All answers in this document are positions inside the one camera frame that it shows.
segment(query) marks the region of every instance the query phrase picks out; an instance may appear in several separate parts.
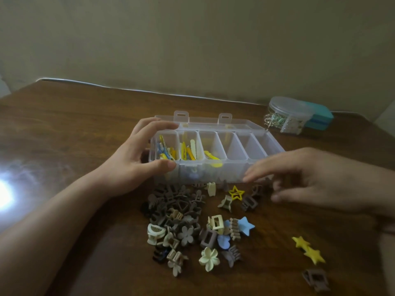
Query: wooden table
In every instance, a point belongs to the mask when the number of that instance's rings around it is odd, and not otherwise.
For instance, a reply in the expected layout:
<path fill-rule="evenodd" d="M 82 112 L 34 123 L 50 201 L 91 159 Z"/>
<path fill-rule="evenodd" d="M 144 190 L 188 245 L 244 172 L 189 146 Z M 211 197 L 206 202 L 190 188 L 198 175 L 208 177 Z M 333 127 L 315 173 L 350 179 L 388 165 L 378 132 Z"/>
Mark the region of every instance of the wooden table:
<path fill-rule="evenodd" d="M 0 230 L 99 166 L 139 119 L 175 110 L 204 117 L 228 112 L 261 125 L 265 108 L 48 81 L 0 100 L 0 176 L 12 187 L 14 198 L 0 212 Z M 313 146 L 395 168 L 395 139 L 359 116 L 336 115 L 325 132 L 273 134 L 285 150 Z M 148 221 L 139 208 L 151 184 L 109 201 L 97 212 L 48 295 L 314 295 L 301 276 L 313 264 L 291 240 L 299 235 L 327 260 L 322 267 L 334 295 L 386 294 L 371 217 L 269 200 L 246 214 L 256 228 L 238 244 L 243 262 L 230 269 L 220 256 L 221 264 L 207 273 L 198 262 L 201 249 L 194 245 L 183 251 L 190 260 L 176 279 L 166 264 L 151 259 L 153 248 L 146 242 Z M 240 188 L 248 190 L 250 185 Z M 218 214 L 222 198 L 220 194 L 207 200 L 203 224 L 207 215 Z M 237 204 L 233 208 L 232 215 L 221 211 L 226 219 L 244 216 Z"/>

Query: blue box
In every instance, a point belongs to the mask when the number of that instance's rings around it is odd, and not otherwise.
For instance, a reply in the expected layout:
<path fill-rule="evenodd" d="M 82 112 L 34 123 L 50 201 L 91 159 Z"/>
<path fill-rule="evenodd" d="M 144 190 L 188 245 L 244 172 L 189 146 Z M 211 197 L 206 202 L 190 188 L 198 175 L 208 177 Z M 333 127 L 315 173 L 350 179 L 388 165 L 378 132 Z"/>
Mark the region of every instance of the blue box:
<path fill-rule="evenodd" d="M 304 102 L 315 110 L 313 117 L 304 125 L 307 128 L 313 128 L 316 130 L 326 130 L 329 124 L 332 122 L 333 114 L 324 105 Z"/>

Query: clear round container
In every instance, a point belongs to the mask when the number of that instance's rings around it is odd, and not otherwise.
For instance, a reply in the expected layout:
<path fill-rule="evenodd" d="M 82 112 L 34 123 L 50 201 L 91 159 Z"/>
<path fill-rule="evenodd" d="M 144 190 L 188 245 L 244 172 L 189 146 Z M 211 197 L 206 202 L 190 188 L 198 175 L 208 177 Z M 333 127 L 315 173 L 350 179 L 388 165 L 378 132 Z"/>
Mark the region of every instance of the clear round container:
<path fill-rule="evenodd" d="M 300 134 L 307 121 L 314 115 L 314 109 L 302 101 L 290 97 L 273 97 L 264 116 L 264 124 L 281 133 Z"/>

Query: plastic organizer box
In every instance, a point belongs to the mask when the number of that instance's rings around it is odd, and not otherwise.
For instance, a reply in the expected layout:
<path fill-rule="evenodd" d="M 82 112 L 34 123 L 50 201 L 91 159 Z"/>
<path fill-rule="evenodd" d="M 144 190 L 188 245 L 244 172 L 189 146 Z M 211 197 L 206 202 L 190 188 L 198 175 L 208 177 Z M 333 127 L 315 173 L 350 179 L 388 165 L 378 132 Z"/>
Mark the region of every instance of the plastic organizer box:
<path fill-rule="evenodd" d="M 242 182 L 245 171 L 256 161 L 284 151 L 269 131 L 247 119 L 232 119 L 232 114 L 221 113 L 219 118 L 189 117 L 186 111 L 175 111 L 174 116 L 156 115 L 162 120 L 179 124 L 176 130 L 159 131 L 151 139 L 149 161 L 160 158 L 159 136 L 168 148 L 175 149 L 177 167 L 155 177 L 155 183 L 196 184 L 226 180 Z M 196 160 L 182 160 L 180 143 L 196 144 Z M 209 151 L 219 160 L 208 159 Z"/>

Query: yellow star clip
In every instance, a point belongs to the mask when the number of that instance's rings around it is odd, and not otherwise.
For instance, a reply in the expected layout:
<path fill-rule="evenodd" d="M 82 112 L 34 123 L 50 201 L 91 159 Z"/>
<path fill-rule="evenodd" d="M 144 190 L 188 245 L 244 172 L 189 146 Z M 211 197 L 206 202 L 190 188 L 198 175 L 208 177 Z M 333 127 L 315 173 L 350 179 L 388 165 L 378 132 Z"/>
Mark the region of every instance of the yellow star clip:
<path fill-rule="evenodd" d="M 304 255 L 309 257 L 313 261 L 314 265 L 319 262 L 326 263 L 325 260 L 322 258 L 321 254 L 319 253 L 319 250 L 314 250 L 308 247 Z"/>
<path fill-rule="evenodd" d="M 232 200 L 235 200 L 235 199 L 243 200 L 243 198 L 241 196 L 244 194 L 244 191 L 238 190 L 236 188 L 236 186 L 233 186 L 233 189 L 229 190 L 228 192 L 232 196 Z"/>
<path fill-rule="evenodd" d="M 296 248 L 302 248 L 304 251 L 307 251 L 307 249 L 309 249 L 310 243 L 305 241 L 302 236 L 300 236 L 299 238 L 292 237 L 292 239 L 296 242 Z"/>

